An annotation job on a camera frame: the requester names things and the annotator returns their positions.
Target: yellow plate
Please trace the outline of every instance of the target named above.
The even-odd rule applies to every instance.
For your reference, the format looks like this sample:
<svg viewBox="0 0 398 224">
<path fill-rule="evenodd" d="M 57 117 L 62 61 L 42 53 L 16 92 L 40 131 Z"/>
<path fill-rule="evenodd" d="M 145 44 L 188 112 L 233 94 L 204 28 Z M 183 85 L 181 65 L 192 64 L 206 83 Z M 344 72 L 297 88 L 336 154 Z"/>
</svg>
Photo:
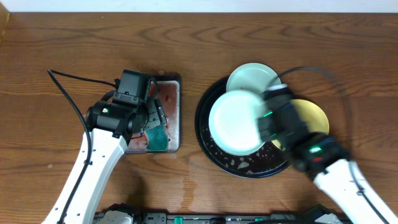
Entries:
<svg viewBox="0 0 398 224">
<path fill-rule="evenodd" d="M 328 118 L 318 105 L 308 100 L 299 99 L 292 100 L 292 103 L 301 120 L 306 122 L 309 131 L 329 134 Z M 273 140 L 272 143 L 280 149 L 280 142 L 278 140 Z"/>
</svg>

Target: black plate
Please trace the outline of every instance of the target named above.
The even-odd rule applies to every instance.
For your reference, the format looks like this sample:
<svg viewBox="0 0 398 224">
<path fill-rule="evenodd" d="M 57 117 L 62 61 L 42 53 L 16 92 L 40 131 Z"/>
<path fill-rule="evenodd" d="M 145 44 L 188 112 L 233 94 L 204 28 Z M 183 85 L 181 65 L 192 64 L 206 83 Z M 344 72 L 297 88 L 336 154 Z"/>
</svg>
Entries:
<svg viewBox="0 0 398 224">
<path fill-rule="evenodd" d="M 195 132 L 203 152 L 219 168 L 238 177 L 269 177 L 286 169 L 289 163 L 271 142 L 266 142 L 260 150 L 248 156 L 228 154 L 215 144 L 208 129 L 209 114 L 215 101 L 226 93 L 227 81 L 228 77 L 217 81 L 199 101 L 195 114 Z"/>
</svg>

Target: cable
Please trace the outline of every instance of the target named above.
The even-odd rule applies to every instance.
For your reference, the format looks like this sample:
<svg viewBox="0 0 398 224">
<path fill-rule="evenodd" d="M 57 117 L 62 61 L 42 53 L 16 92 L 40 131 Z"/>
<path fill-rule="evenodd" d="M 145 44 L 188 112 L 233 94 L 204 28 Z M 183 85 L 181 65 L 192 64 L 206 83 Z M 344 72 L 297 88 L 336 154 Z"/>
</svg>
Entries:
<svg viewBox="0 0 398 224">
<path fill-rule="evenodd" d="M 78 79 L 78 80 L 83 80 L 83 81 L 88 81 L 88 82 L 102 83 L 102 84 L 105 84 L 105 85 L 110 85 L 111 87 L 113 87 L 115 89 L 117 88 L 117 86 L 115 84 L 112 84 L 112 83 L 109 83 L 109 82 L 106 82 L 106 81 L 94 80 L 94 79 L 90 79 L 90 78 L 82 78 L 82 77 L 78 77 L 76 75 L 69 75 L 69 74 L 66 74 L 66 73 L 63 73 L 63 72 L 58 72 L 58 71 L 55 71 L 55 70 L 48 70 L 48 71 L 50 71 L 51 73 L 55 73 L 57 75 L 62 75 L 64 77 L 75 78 L 75 79 Z"/>
<path fill-rule="evenodd" d="M 89 130 L 87 128 L 87 125 L 85 123 L 85 119 L 84 119 L 83 115 L 81 115 L 81 112 L 80 112 L 79 108 L 76 106 L 75 102 L 73 102 L 73 100 L 70 98 L 68 93 L 62 88 L 61 84 L 57 81 L 57 79 L 55 79 L 55 77 L 53 75 L 54 71 L 53 70 L 47 70 L 47 72 L 49 73 L 49 75 L 50 75 L 52 81 L 54 82 L 54 84 L 58 87 L 58 89 L 62 92 L 62 94 L 65 96 L 65 98 L 72 105 L 72 108 L 75 110 L 76 114 L 78 115 L 78 117 L 79 117 L 79 119 L 81 121 L 81 124 L 83 125 L 83 128 L 85 129 L 85 133 L 86 133 L 86 136 L 87 136 L 87 148 L 88 148 L 88 150 L 87 150 L 87 158 L 86 158 L 85 164 L 84 164 L 84 166 L 83 166 L 83 168 L 82 168 L 82 170 L 80 172 L 79 177 L 77 178 L 75 186 L 73 186 L 73 189 L 70 192 L 68 200 L 67 200 L 67 202 L 66 202 L 66 204 L 65 204 L 65 206 L 64 206 L 64 208 L 62 210 L 60 220 L 58 221 L 58 223 L 64 224 L 63 220 L 66 217 L 69 205 L 70 205 L 70 203 L 72 201 L 72 198 L 75 195 L 76 190 L 77 190 L 77 188 L 78 188 L 78 186 L 79 186 L 79 184 L 80 184 L 80 182 L 81 182 L 81 180 L 82 180 L 82 178 L 83 178 L 83 176 L 84 176 L 84 174 L 85 174 L 85 172 L 87 170 L 87 167 L 89 166 L 90 161 L 91 161 L 91 150 L 92 150 L 91 137 L 90 137 L 90 132 L 89 132 Z"/>
<path fill-rule="evenodd" d="M 285 224 L 285 223 L 296 223 L 296 224 L 310 224 L 314 222 L 305 221 L 305 220 L 261 220 L 256 222 L 251 222 L 248 224 Z"/>
<path fill-rule="evenodd" d="M 271 82 L 268 83 L 268 88 L 272 86 L 272 84 L 278 79 L 282 78 L 284 75 L 298 71 L 298 70 L 310 70 L 314 72 L 321 73 L 325 77 L 327 77 L 331 82 L 334 84 L 335 88 L 339 91 L 341 94 L 341 97 L 343 99 L 343 104 L 344 104 L 344 109 L 345 109 L 345 115 L 346 115 L 346 122 L 347 122 L 347 130 L 348 130 L 348 148 L 352 150 L 352 142 L 353 142 L 353 112 L 351 108 L 351 102 L 348 98 L 346 89 L 344 86 L 338 81 L 336 78 L 335 74 L 329 72 L 328 70 L 318 68 L 318 67 L 296 67 L 296 68 L 291 68 L 289 70 L 286 70 L 280 74 L 278 74 L 277 77 L 273 78 Z M 379 210 L 373 205 L 373 203 L 368 199 L 368 197 L 365 194 L 364 188 L 361 186 L 361 184 L 358 182 L 357 178 L 355 177 L 354 174 L 354 169 L 353 169 L 353 163 L 349 162 L 349 172 L 354 180 L 355 185 L 358 188 L 358 192 L 362 194 L 364 197 L 365 201 L 369 204 L 369 206 L 373 209 L 374 213 L 385 223 L 389 224 L 389 222 L 383 217 L 383 215 L 379 212 Z"/>
<path fill-rule="evenodd" d="M 114 95 L 115 92 L 116 92 L 116 90 L 111 90 L 111 91 L 105 93 L 105 95 L 101 98 L 101 100 L 108 101 Z"/>
</svg>

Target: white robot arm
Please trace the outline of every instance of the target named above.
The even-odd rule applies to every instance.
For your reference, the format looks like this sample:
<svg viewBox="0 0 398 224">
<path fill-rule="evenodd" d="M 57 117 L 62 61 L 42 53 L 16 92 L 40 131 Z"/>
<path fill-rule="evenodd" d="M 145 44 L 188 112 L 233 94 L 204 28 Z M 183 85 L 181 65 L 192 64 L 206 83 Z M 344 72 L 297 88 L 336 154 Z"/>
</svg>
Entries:
<svg viewBox="0 0 398 224">
<path fill-rule="evenodd" d="M 92 151 L 91 162 L 72 198 L 67 216 L 64 219 L 65 223 L 92 223 L 95 210 L 100 202 L 109 176 L 127 149 L 124 138 L 122 136 L 119 139 L 112 137 L 113 133 L 111 131 L 95 128 L 90 135 L 93 143 L 93 148 L 89 149 Z M 68 197 L 72 192 L 72 188 L 83 168 L 87 150 L 87 138 L 84 134 L 80 153 L 68 177 L 67 183 L 43 224 L 55 224 L 59 221 Z M 116 223 L 132 223 L 132 217 L 128 214 L 112 211 L 109 215 L 112 218 L 118 216 Z"/>
<path fill-rule="evenodd" d="M 372 189 L 356 162 L 340 159 L 326 171 L 327 174 L 321 172 L 315 177 L 314 184 L 333 199 L 353 223 L 398 223 L 396 215 Z M 352 174 L 365 194 L 359 192 Z"/>
</svg>

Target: green light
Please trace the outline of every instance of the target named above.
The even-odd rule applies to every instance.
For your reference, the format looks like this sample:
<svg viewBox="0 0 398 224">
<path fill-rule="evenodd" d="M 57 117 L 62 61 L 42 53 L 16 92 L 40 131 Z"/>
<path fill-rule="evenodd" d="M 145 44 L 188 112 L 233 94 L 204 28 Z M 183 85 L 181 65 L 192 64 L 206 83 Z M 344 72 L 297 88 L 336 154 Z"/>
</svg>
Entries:
<svg viewBox="0 0 398 224">
<path fill-rule="evenodd" d="M 319 148 L 319 147 L 313 147 L 313 148 L 310 149 L 310 153 L 316 153 L 316 152 L 319 152 L 319 151 L 322 151 L 322 149 Z"/>
<path fill-rule="evenodd" d="M 174 224 L 182 224 L 182 223 L 183 223 L 182 217 L 175 217 L 174 218 Z"/>
<path fill-rule="evenodd" d="M 265 117 L 265 116 L 268 116 L 268 115 L 270 115 L 270 114 L 272 114 L 272 111 L 266 113 L 266 114 L 264 115 L 264 117 Z"/>
</svg>

